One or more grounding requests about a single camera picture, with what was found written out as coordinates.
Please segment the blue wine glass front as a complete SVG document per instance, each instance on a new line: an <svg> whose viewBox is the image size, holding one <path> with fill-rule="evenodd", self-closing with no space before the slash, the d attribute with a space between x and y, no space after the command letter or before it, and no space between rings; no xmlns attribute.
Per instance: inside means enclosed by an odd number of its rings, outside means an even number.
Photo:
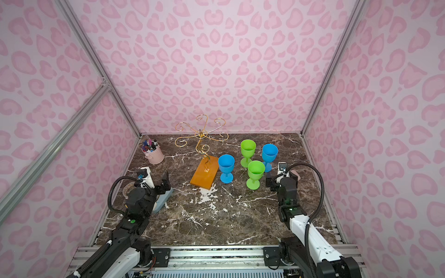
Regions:
<svg viewBox="0 0 445 278"><path fill-rule="evenodd" d="M225 154L218 159L219 169L221 171L221 182L225 184L230 184L233 182L234 176L232 171L235 167L235 159L232 155Z"/></svg>

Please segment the blue wine glass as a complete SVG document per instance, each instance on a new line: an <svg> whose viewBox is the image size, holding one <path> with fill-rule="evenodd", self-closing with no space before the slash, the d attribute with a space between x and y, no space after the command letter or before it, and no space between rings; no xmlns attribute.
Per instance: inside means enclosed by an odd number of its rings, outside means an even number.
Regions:
<svg viewBox="0 0 445 278"><path fill-rule="evenodd" d="M278 155L278 147L273 144L266 144L262 149L262 159L265 166L265 172L268 173L272 170L272 162Z"/></svg>
<svg viewBox="0 0 445 278"><path fill-rule="evenodd" d="M221 182L225 184L230 184L233 182L234 176L232 171L235 167L235 159L232 155L225 154L218 159L219 169L221 171Z"/></svg>

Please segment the green wine glass back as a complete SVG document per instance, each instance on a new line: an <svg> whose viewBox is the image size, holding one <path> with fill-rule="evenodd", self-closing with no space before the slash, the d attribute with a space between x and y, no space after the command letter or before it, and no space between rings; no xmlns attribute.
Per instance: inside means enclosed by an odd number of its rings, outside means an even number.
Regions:
<svg viewBox="0 0 445 278"><path fill-rule="evenodd" d="M265 165L261 161L251 161L248 164L248 176L249 179L246 182L246 186L250 190L257 190L260 187L260 179L265 172Z"/></svg>

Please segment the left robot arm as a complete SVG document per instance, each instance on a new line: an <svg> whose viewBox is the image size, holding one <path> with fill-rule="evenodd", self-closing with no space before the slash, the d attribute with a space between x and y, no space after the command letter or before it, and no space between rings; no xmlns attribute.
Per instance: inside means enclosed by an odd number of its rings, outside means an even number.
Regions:
<svg viewBox="0 0 445 278"><path fill-rule="evenodd" d="M122 180L131 180L135 188L126 199L126 210L115 209L112 205L114 189ZM143 233L149 225L158 196L171 190L169 172L164 172L161 184L149 185L149 173L146 169L138 171L138 176L118 177L111 185L107 198L110 211L123 216L119 224L110 232L109 240L101 246L70 278L122 278L133 268L153 268L156 254L151 249L149 240Z"/></svg>

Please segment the green wine glass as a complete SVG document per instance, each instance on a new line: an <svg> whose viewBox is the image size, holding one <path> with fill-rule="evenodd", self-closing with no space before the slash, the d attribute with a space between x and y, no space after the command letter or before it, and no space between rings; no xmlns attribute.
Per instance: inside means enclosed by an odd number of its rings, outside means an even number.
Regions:
<svg viewBox="0 0 445 278"><path fill-rule="evenodd" d="M246 182L246 186L250 190L257 190L260 187L260 179L265 172L265 165L261 161L251 161L248 164L248 176L249 179Z"/></svg>
<svg viewBox="0 0 445 278"><path fill-rule="evenodd" d="M256 151L256 143L253 140L247 139L241 142L241 153L243 159L241 160L241 165L247 168L249 163L252 161L252 156Z"/></svg>

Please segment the blue wine glass back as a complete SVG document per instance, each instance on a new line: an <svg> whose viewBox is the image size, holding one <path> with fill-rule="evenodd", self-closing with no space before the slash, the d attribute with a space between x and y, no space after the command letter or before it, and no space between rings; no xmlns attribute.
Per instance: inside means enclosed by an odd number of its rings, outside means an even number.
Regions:
<svg viewBox="0 0 445 278"><path fill-rule="evenodd" d="M262 149L262 159L265 166L265 172L268 173L272 170L272 162L278 155L278 147L273 144L266 144Z"/></svg>

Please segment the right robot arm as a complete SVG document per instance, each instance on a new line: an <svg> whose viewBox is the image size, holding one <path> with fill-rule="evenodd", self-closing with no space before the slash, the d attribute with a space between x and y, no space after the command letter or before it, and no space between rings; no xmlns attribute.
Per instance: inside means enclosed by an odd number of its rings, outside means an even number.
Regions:
<svg viewBox="0 0 445 278"><path fill-rule="evenodd" d="M305 166L315 172L321 189L317 208L307 214L302 208L298 193L298 177L291 173L297 166ZM337 251L313 225L324 201L323 178L309 163L278 163L278 173L272 177L267 174L266 187L277 194L280 221L293 233L284 238L276 248L263 248L265 266L276 271L281 265L297 266L302 278L360 278L360 266L352 257Z"/></svg>

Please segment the gold wire glass rack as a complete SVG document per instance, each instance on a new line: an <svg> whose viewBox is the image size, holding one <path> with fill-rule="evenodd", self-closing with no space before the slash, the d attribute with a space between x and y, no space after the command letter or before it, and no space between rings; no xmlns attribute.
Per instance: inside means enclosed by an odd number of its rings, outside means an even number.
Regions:
<svg viewBox="0 0 445 278"><path fill-rule="evenodd" d="M179 122L176 124L176 126L175 126L176 131L182 133L185 131L185 127L188 127L193 133L191 135L181 136L181 137L178 137L177 139L175 139L175 146L179 147L179 148L183 148L188 144L189 139L191 139L191 138L198 139L198 142L195 146L195 150L197 151L198 154L202 155L202 159L205 161L204 171L206 173L208 173L210 171L210 163L211 163L211 158L208 154L208 152L210 151L210 146L208 144L204 144L203 140L209 139L209 140L218 141L218 142L227 141L229 139L229 134L224 131L219 133L219 138L211 137L213 132L220 130L222 127L224 127L226 125L226 120L223 118L216 118L214 120L214 123L217 124L218 127L214 128L213 130L208 131L208 130L206 130L207 123L209 120L209 117L207 115L200 114L195 119L196 119L196 121L204 120L205 121L204 127L196 129L186 122Z"/></svg>

